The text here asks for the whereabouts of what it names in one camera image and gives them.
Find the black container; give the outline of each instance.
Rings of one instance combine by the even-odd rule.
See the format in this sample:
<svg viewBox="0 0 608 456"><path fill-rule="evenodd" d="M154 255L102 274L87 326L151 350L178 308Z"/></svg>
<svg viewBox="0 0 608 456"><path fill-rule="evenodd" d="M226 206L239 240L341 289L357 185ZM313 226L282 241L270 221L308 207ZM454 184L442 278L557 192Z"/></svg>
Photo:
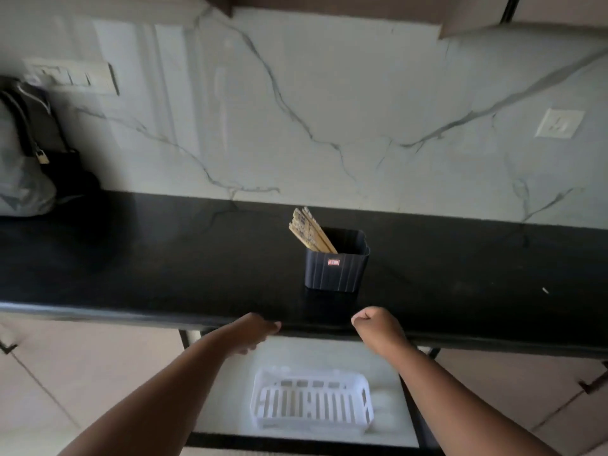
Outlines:
<svg viewBox="0 0 608 456"><path fill-rule="evenodd" d="M355 292L370 256L361 230L323 228L338 254L306 250L304 285L324 291Z"/></svg>

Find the black countertop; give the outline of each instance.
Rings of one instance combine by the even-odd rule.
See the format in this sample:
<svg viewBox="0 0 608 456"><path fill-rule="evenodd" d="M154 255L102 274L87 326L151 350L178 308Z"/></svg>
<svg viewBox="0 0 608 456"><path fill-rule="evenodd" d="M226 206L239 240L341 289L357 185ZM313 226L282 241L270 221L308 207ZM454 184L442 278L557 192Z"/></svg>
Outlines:
<svg viewBox="0 0 608 456"><path fill-rule="evenodd" d="M0 311L184 328L256 311L353 337L350 316L379 305L422 345L608 358L608 231L312 208L367 235L352 295L304 287L293 209L108 192L0 219Z"/></svg>

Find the light switch panel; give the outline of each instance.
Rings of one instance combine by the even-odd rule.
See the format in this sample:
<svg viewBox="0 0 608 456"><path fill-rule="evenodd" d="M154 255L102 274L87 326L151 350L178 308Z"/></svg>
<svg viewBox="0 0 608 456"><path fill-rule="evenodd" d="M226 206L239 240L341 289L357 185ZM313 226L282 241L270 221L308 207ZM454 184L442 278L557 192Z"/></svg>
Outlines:
<svg viewBox="0 0 608 456"><path fill-rule="evenodd" d="M107 62L27 58L27 70L49 83L49 91L118 94Z"/></svg>
<svg viewBox="0 0 608 456"><path fill-rule="evenodd" d="M536 130L536 137L570 139L584 116L583 111L549 109Z"/></svg>

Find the hand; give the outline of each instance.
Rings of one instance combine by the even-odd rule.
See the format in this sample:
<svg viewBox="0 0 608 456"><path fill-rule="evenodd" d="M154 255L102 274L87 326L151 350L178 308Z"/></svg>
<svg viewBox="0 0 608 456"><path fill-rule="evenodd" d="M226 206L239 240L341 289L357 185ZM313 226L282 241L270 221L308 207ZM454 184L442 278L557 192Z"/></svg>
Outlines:
<svg viewBox="0 0 608 456"><path fill-rule="evenodd" d="M397 319L382 307L366 307L350 321L365 345L384 358L398 347L409 345Z"/></svg>
<svg viewBox="0 0 608 456"><path fill-rule="evenodd" d="M249 313L229 325L216 330L221 336L222 345L227 354L246 354L255 349L256 345L266 340L266 337L277 334L281 322L268 322L261 315Z"/></svg>

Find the marble backsplash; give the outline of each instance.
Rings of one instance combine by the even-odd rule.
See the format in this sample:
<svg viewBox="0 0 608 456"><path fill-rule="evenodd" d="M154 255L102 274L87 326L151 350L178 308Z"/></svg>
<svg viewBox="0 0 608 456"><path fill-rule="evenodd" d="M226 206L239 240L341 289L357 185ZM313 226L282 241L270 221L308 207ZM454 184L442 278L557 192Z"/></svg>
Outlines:
<svg viewBox="0 0 608 456"><path fill-rule="evenodd" d="M54 97L107 189L608 228L607 39L258 9L44 22L0 23L0 69L112 65L120 96ZM573 139L534 137L549 107L587 112Z"/></svg>

